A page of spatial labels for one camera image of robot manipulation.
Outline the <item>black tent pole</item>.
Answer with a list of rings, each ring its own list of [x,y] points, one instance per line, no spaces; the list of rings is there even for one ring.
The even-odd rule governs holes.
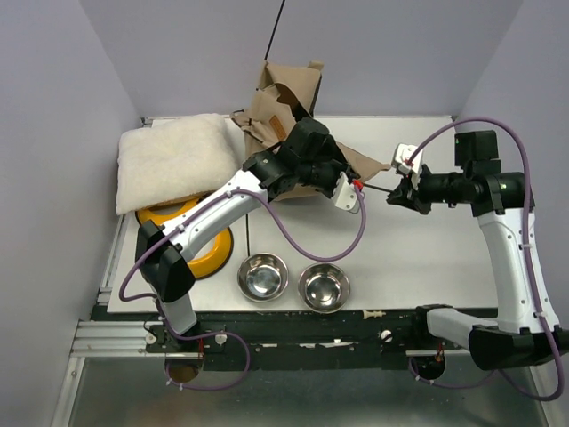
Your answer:
[[[284,10],[284,8],[285,8],[285,4],[286,4],[286,0],[282,0],[281,3],[280,3],[280,5],[279,5],[279,8],[278,8],[278,11],[277,11],[277,14],[276,14],[276,18],[275,18],[275,21],[274,21],[274,24],[273,24],[273,28],[272,28],[272,30],[271,30],[271,34],[270,34],[270,37],[269,37],[269,40],[268,40],[268,43],[267,43],[267,47],[266,47],[266,50],[265,50],[265,53],[264,53],[264,56],[263,56],[263,60],[264,60],[264,61],[267,61],[267,60],[268,60],[268,57],[269,57],[269,55],[270,55],[271,48],[272,48],[272,45],[273,45],[273,43],[274,43],[276,31],[277,31],[279,22],[280,22],[280,20],[281,20],[283,10]],[[244,221],[244,223],[245,223],[246,255],[247,255],[247,257],[248,257],[248,256],[250,256],[250,255],[252,254],[252,253],[251,253],[251,236],[250,236],[249,214],[247,214],[247,215],[245,216],[245,221]]]
[[[386,194],[391,194],[391,193],[393,193],[393,191],[394,191],[393,189],[386,189],[386,188],[383,188],[383,187],[378,187],[378,186],[374,186],[374,185],[367,184],[367,183],[363,183],[362,185],[363,185],[363,188],[364,188],[364,189],[371,189],[371,190],[381,191],[381,192],[386,193]]]

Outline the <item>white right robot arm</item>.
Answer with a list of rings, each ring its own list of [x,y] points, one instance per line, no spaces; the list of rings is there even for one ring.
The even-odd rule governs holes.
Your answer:
[[[551,348],[568,352],[568,333],[553,310],[535,247],[534,215],[525,214],[525,177],[501,171],[493,131],[458,133],[457,173],[432,173],[415,146],[399,144],[392,166],[401,174],[387,202],[420,214],[434,204],[469,205],[491,259],[498,300],[494,320],[476,318],[447,305],[417,309],[409,326],[411,342],[422,349],[440,338],[469,351],[475,364],[490,371],[538,366],[553,359]]]

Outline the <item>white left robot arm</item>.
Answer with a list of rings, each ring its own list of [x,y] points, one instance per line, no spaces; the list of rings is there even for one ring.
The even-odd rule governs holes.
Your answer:
[[[297,122],[289,135],[250,155],[220,189],[186,213],[162,225],[152,220],[138,229],[134,268],[156,294],[175,350],[190,350],[197,339],[197,316],[190,299],[196,282],[189,267],[201,249],[253,210],[292,191],[309,187],[340,209],[358,205],[359,175],[328,128],[314,118]]]

